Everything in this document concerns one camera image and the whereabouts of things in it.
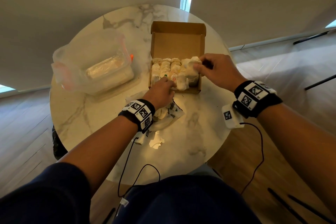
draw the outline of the cardboard box lid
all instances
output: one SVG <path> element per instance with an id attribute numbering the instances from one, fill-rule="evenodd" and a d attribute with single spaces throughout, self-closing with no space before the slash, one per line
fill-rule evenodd
<path id="1" fill-rule="evenodd" d="M 204 54 L 206 27 L 203 23 L 154 21 L 150 32 L 153 58 L 186 59 Z"/>

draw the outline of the person's right arm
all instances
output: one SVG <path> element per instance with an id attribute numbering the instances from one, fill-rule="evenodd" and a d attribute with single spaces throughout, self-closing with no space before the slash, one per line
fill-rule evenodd
<path id="1" fill-rule="evenodd" d="M 195 65 L 217 86 L 234 90 L 244 78 L 228 55 L 205 54 L 213 69 Z M 336 137 L 308 121 L 285 104 L 270 106 L 257 117 L 292 168 L 336 216 Z"/>

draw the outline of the forearm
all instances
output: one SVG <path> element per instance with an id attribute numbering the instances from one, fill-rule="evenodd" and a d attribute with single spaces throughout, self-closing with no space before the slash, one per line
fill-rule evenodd
<path id="1" fill-rule="evenodd" d="M 118 116 L 67 153 L 59 162 L 77 166 L 89 180 L 92 195 L 106 179 L 138 126 L 124 116 Z"/>
<path id="2" fill-rule="evenodd" d="M 285 104 L 266 108 L 257 119 L 288 163 L 336 214 L 336 138 Z"/>

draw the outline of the shirt sleeve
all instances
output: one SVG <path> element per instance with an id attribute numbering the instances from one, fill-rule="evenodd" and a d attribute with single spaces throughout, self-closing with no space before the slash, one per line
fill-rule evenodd
<path id="1" fill-rule="evenodd" d="M 90 203 L 84 173 L 72 164 L 55 163 L 0 199 L 0 223 L 89 223 Z"/>

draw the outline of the table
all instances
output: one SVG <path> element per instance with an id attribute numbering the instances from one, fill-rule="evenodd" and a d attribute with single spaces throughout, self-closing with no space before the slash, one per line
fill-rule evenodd
<path id="1" fill-rule="evenodd" d="M 153 21 L 204 23 L 188 12 L 170 6 L 129 6 L 99 17 L 73 38 L 78 39 L 102 28 L 121 31 L 126 37 L 129 52 L 134 55 L 135 80 L 120 90 L 93 97 L 66 92 L 53 77 L 50 91 L 51 117 L 68 151 L 114 119 L 126 104 L 126 97 L 148 89 Z M 205 52 L 230 55 L 221 37 L 208 24 L 206 28 Z M 235 100 L 233 93 L 213 85 L 203 77 L 199 94 L 175 94 L 174 100 L 185 115 L 168 128 L 155 132 L 156 139 L 164 140 L 158 149 L 151 148 L 148 143 L 133 146 L 122 184 L 133 184 L 141 168 L 148 163 L 159 170 L 161 179 L 187 174 L 208 161 L 229 135 L 230 130 L 225 127 L 221 107 Z M 108 175 L 108 180 L 119 182 L 129 149 L 130 144 Z M 147 166 L 141 172 L 137 184 L 157 180 L 157 172 Z"/>

